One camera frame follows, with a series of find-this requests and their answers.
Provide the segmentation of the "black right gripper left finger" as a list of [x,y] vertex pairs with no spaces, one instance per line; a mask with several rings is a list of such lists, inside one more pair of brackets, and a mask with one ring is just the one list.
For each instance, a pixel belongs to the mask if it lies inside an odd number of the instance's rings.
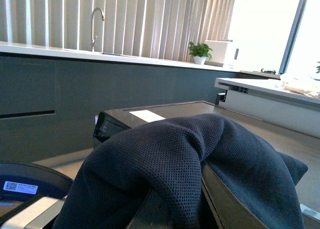
[[173,229],[174,221],[167,203],[152,188],[127,229]]

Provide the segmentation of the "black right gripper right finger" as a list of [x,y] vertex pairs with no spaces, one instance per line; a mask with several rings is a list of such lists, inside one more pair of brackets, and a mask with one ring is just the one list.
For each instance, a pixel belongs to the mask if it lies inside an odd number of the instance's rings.
[[210,168],[201,163],[202,191],[219,229],[265,229],[266,226],[252,214]]

